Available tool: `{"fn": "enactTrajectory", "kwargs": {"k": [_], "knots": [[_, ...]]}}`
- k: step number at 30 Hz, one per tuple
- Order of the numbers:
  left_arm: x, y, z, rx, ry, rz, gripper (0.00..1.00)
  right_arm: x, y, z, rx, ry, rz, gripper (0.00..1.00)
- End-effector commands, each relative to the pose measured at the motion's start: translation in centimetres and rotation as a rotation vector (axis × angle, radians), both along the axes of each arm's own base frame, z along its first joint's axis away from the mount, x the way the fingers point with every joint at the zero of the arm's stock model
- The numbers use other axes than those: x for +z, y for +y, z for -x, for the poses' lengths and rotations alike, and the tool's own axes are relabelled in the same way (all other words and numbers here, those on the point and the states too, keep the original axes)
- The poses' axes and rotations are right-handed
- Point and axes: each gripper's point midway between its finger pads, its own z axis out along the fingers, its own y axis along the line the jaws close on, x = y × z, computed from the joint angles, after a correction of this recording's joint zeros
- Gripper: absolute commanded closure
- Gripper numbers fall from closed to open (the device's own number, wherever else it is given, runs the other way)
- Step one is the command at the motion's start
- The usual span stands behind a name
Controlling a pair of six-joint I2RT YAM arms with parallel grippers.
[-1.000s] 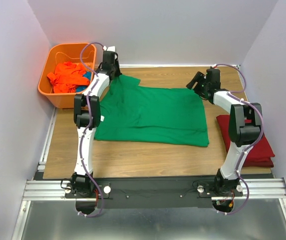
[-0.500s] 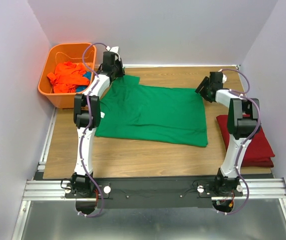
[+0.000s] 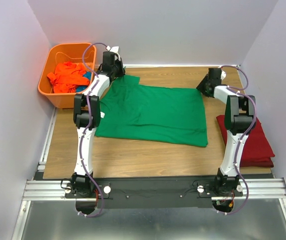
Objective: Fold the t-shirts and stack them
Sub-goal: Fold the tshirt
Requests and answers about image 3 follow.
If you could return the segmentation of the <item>green t-shirt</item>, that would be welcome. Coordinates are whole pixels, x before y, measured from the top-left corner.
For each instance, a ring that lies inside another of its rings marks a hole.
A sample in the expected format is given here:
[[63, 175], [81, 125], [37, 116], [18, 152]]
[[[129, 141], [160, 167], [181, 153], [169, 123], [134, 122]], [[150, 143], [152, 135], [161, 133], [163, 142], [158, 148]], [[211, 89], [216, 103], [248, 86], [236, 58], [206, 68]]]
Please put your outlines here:
[[199, 90], [140, 84], [117, 78], [100, 101], [97, 137], [206, 147], [205, 107]]

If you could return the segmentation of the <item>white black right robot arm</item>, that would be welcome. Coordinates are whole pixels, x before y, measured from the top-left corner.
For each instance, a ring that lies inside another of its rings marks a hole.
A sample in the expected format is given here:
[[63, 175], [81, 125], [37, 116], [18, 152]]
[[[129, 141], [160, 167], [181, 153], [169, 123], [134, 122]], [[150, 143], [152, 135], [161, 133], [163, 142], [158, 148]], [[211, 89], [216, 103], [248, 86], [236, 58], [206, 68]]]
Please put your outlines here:
[[226, 196], [239, 185], [240, 162], [245, 143], [256, 125], [256, 99], [242, 93], [243, 89], [222, 83], [226, 73], [221, 67], [209, 68], [197, 86], [204, 96], [220, 100], [225, 104], [224, 126], [227, 142], [222, 164], [213, 182], [213, 191]]

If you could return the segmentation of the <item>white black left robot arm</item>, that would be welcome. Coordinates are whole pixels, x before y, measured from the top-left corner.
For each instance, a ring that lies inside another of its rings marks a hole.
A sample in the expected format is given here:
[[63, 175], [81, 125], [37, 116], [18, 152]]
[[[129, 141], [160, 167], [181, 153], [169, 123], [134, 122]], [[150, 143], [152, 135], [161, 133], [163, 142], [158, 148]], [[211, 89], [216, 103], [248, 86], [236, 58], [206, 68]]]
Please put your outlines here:
[[73, 121], [77, 128], [78, 150], [71, 188], [87, 198], [97, 188], [93, 182], [92, 149], [94, 135], [101, 121], [100, 97], [118, 77], [125, 75], [122, 59], [117, 49], [103, 52], [103, 61], [93, 82], [83, 93], [74, 97]]

